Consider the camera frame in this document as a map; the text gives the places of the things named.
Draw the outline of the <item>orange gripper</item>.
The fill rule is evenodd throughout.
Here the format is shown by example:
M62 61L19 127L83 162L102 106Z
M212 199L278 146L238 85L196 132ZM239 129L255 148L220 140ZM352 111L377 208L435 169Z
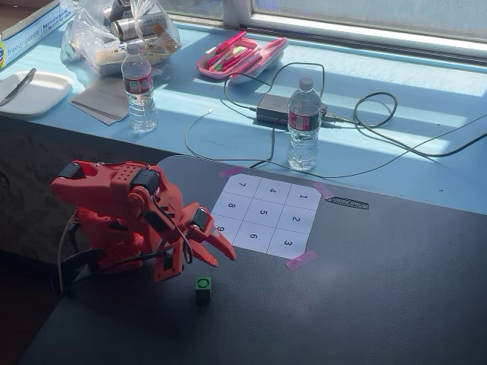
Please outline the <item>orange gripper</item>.
M210 243L230 260L236 259L231 243L214 225L213 218L209 212L198 203L192 203L183 207L180 229L189 242L193 256L198 260L210 266L218 267L218 261L202 245L203 242Z

